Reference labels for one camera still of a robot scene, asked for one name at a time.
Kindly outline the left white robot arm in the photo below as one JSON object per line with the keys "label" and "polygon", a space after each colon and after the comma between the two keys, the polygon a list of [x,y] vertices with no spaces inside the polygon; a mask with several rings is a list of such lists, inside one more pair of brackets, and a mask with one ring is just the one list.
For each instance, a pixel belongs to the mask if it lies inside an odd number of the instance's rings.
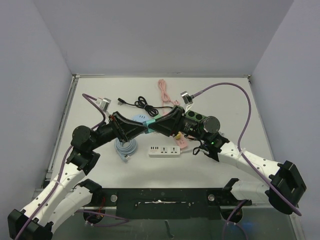
{"label": "left white robot arm", "polygon": [[95,206],[102,199],[101,186],[86,176],[95,167],[100,154],[94,150],[118,139],[125,143],[144,133],[147,125],[130,120],[118,112],[90,128],[76,127],[55,178],[22,210],[8,216],[13,240],[50,240],[55,231],[79,208]]}

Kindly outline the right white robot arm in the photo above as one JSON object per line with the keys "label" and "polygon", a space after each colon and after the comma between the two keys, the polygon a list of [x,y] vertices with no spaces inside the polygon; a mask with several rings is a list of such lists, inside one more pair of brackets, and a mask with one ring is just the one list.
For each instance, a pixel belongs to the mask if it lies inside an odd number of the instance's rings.
{"label": "right white robot arm", "polygon": [[194,138],[200,142],[194,154],[204,150],[207,157],[234,166],[265,182],[268,189],[264,194],[276,210],[286,215],[301,214],[297,206],[307,187],[297,166],[288,160],[280,163],[244,150],[239,143],[233,143],[219,133],[220,122],[216,117],[184,111],[182,107],[175,106],[147,127],[167,137],[182,133]]}

